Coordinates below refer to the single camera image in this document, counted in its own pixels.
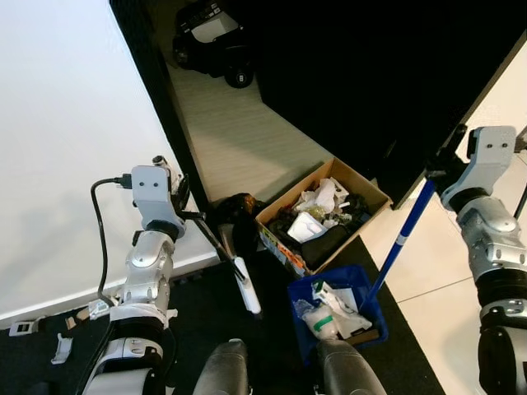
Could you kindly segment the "grey right robot leg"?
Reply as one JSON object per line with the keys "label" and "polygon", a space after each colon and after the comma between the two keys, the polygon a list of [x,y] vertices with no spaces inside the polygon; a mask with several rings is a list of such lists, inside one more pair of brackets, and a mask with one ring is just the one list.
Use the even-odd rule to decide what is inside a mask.
{"label": "grey right robot leg", "polygon": [[343,340],[320,340],[317,346],[324,395],[387,395],[372,366]]}

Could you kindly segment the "brown cardboard strip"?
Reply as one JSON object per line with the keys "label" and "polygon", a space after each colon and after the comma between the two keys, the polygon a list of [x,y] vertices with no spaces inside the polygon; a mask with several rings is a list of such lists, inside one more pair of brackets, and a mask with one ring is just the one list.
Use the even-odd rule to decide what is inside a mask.
{"label": "brown cardboard strip", "polygon": [[380,332],[377,328],[369,328],[369,330],[354,332],[345,342],[349,345],[361,345],[362,343],[373,342],[380,338]]}

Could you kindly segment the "blue dustpan with handle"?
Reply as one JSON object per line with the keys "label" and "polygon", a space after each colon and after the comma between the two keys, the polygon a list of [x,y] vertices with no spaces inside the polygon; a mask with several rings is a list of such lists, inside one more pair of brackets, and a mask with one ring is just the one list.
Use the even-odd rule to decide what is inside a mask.
{"label": "blue dustpan with handle", "polygon": [[379,274],[373,280],[366,274],[366,268],[364,266],[341,266],[327,268],[327,270],[322,271],[320,274],[295,280],[287,286],[287,297],[289,297],[290,306],[293,311],[296,339],[300,347],[301,357],[304,359],[306,365],[309,364],[311,359],[310,354],[319,345],[320,339],[312,334],[304,321],[297,315],[295,301],[306,300],[316,306],[324,303],[316,300],[314,297],[312,289],[312,282],[314,280],[324,280],[329,285],[335,286],[336,289],[350,287],[357,311],[365,319],[373,323],[373,328],[379,330],[379,339],[373,340],[373,342],[362,343],[361,345],[353,345],[354,347],[362,349],[362,347],[376,346],[388,339],[390,328],[387,321],[385,321],[385,309],[380,305],[380,291],[384,289],[385,278],[387,278],[393,263],[398,259],[400,252],[403,251],[403,246],[408,241],[412,230],[417,226],[419,218],[422,217],[427,207],[428,201],[434,194],[436,194],[436,185],[432,181],[426,180],[421,192],[419,192],[417,199],[414,201],[413,207],[410,208],[408,218],[403,223],[398,237],[395,238],[388,255],[385,256],[383,267],[380,268]]}

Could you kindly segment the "cardboard box with rubbish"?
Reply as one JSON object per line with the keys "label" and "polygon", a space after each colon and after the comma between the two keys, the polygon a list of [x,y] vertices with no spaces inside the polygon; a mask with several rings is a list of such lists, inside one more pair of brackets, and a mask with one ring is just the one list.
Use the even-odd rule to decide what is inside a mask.
{"label": "cardboard box with rubbish", "polygon": [[[327,178],[336,179],[349,191],[347,205],[340,208],[339,223],[320,237],[296,242],[287,234],[296,217],[293,206],[301,199],[301,193],[314,191]],[[297,277],[308,277],[326,270],[373,218],[391,206],[391,199],[375,184],[338,158],[332,158],[269,203],[256,215],[255,222],[261,244]]]}

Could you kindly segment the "clear bubble wrap bag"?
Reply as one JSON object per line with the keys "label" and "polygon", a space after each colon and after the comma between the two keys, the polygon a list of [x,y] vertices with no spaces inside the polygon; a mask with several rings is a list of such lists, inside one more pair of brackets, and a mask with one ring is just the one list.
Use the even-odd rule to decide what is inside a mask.
{"label": "clear bubble wrap bag", "polygon": [[295,309],[312,334],[320,340],[338,340],[340,327],[336,323],[333,310],[326,304],[313,305],[306,300],[295,301]]}

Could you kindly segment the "grey plastic buckle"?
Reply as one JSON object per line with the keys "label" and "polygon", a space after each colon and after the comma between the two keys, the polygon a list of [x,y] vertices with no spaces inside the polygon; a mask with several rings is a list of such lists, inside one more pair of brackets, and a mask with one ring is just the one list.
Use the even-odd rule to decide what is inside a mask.
{"label": "grey plastic buckle", "polygon": [[39,330],[40,320],[27,320],[27,321],[16,321],[10,327],[10,332],[8,335],[11,337],[20,337],[30,334],[34,334]]}

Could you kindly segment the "grey robot leg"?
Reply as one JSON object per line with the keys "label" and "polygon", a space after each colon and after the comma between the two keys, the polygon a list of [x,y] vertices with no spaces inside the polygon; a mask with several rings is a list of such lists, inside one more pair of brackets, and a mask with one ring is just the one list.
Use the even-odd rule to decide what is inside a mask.
{"label": "grey robot leg", "polygon": [[206,360],[192,395],[251,395],[247,358],[244,340],[234,338],[216,346]]}
{"label": "grey robot leg", "polygon": [[320,340],[317,346],[324,395],[387,395],[372,366],[343,340]]}

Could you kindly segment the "grey left robot leg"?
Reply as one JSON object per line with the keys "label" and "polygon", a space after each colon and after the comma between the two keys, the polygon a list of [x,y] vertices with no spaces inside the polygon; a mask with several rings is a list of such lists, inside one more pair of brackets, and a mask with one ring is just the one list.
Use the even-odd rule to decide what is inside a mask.
{"label": "grey left robot leg", "polygon": [[206,360],[192,395],[251,395],[247,358],[244,340],[234,338],[216,346]]}

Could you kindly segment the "white baseboard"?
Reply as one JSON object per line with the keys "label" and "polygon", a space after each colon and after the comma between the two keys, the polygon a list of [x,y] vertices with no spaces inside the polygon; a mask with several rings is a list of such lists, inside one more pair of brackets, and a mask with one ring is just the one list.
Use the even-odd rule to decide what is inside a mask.
{"label": "white baseboard", "polygon": [[[170,278],[176,280],[187,277],[192,273],[204,268],[217,266],[221,262],[217,253],[200,253],[197,256],[176,261]],[[87,306],[90,302],[98,300],[94,290],[84,290],[75,294],[67,295],[56,300],[48,300],[41,304],[26,306],[24,309],[16,309],[14,312],[0,314],[0,330],[7,330],[16,321],[29,321],[37,318],[54,316],[75,308]]]}

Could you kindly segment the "white printed plastic pouch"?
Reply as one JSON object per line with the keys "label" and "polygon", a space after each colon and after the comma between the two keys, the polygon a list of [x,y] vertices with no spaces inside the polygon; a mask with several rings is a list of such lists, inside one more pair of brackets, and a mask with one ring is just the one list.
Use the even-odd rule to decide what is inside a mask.
{"label": "white printed plastic pouch", "polygon": [[316,300],[324,302],[333,312],[334,319],[338,324],[338,330],[342,338],[350,338],[357,332],[371,330],[373,323],[365,319],[357,311],[354,298],[350,287],[333,289],[324,280],[314,280],[312,282],[313,294]]}

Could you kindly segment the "tape-wrapped hand broom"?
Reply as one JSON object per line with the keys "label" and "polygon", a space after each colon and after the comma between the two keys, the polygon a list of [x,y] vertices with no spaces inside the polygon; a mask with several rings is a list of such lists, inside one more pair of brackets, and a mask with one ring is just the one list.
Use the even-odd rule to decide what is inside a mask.
{"label": "tape-wrapped hand broom", "polygon": [[242,300],[245,302],[245,308],[248,309],[252,316],[261,319],[261,304],[257,296],[251,276],[245,265],[245,260],[235,253],[233,242],[232,223],[222,223],[221,225],[211,226],[203,219],[203,216],[195,218],[194,221],[207,236],[207,240],[213,244],[218,256],[223,263],[229,263],[233,268],[237,285],[240,287]]}

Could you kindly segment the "black wheeled machine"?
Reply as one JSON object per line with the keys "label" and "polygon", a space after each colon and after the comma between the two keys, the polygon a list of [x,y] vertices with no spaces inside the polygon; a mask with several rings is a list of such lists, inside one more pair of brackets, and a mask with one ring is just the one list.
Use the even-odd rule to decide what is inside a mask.
{"label": "black wheeled machine", "polygon": [[178,67],[222,77],[233,89],[251,86],[251,40],[235,16],[240,0],[192,0],[175,14],[172,56]]}

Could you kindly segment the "black door frame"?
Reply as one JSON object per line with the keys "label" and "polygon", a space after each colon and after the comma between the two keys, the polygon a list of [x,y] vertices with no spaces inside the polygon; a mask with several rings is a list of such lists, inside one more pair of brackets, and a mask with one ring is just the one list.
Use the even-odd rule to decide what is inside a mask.
{"label": "black door frame", "polygon": [[174,153],[174,162],[180,166],[184,179],[189,181],[191,201],[199,210],[210,213],[211,204],[208,202],[198,163],[189,143],[180,103],[170,79],[168,63],[156,42],[153,23],[148,15],[147,1],[108,0],[108,4],[127,43],[142,83],[146,87],[148,97],[153,102],[155,113],[161,121],[162,131]]}

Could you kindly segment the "black floor mat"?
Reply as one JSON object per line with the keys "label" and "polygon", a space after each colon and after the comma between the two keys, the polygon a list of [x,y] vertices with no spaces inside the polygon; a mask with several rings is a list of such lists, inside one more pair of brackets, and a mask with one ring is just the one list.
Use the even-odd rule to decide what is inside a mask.
{"label": "black floor mat", "polygon": [[[261,300],[261,319],[242,304],[240,291],[227,267],[204,268],[178,280],[172,304],[178,311],[170,325],[176,361],[168,376],[175,395],[191,395],[215,346],[232,338],[245,340],[248,374],[254,395],[314,395],[321,376],[316,364],[306,365],[297,345],[287,286],[293,275],[271,253],[254,253],[248,266]],[[440,381],[387,286],[380,305],[390,335],[380,345],[365,347],[362,356],[389,395],[445,395]],[[11,337],[0,331],[0,395],[27,395],[47,383],[50,395],[77,395],[93,368],[93,358],[108,330],[106,318],[68,328],[64,316],[43,320],[40,332]],[[50,364],[58,332],[74,339],[63,365]]]}

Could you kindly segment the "clear plastic case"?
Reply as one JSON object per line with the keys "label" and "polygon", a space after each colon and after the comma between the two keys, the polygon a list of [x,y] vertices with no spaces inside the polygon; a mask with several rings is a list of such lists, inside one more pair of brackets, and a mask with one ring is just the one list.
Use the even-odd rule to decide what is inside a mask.
{"label": "clear plastic case", "polygon": [[62,332],[58,332],[56,338],[56,351],[54,356],[50,358],[50,364],[63,365],[67,362],[69,355],[72,353],[72,343],[74,342],[74,339],[65,336]]}

